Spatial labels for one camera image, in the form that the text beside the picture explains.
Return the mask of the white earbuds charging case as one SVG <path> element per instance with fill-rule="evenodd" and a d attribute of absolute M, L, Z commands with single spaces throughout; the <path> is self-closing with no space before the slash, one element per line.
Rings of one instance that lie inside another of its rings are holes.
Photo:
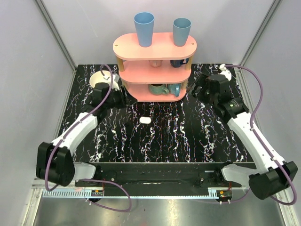
<path fill-rule="evenodd" d="M 142 117 L 140 117 L 139 122 L 141 124 L 150 124 L 152 122 L 152 120 L 150 117 L 142 116 Z"/>

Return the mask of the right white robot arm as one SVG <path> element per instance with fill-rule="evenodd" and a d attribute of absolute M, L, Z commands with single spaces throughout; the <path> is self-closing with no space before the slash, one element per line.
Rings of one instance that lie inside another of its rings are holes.
<path fill-rule="evenodd" d="M 289 188 L 298 167 L 293 161 L 284 160 L 253 124 L 252 115 L 244 101 L 233 97 L 230 79 L 230 75 L 223 73 L 211 76 L 201 73 L 189 90 L 198 100 L 210 104 L 214 112 L 238 136 L 256 168 L 225 162 L 214 170 L 214 182 L 221 187 L 229 182 L 238 183 L 251 189 L 257 198 L 264 200 Z"/>

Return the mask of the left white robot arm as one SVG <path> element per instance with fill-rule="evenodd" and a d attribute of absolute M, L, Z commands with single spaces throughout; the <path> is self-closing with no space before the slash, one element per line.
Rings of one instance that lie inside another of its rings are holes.
<path fill-rule="evenodd" d="M 102 122 L 112 108 L 126 108 L 137 103 L 124 86 L 114 90 L 100 82 L 93 88 L 76 121 L 59 137 L 38 147 L 36 177 L 56 185 L 67 186 L 73 180 L 84 180 L 91 186 L 102 178 L 96 166 L 73 161 L 73 153 L 83 139 Z"/>

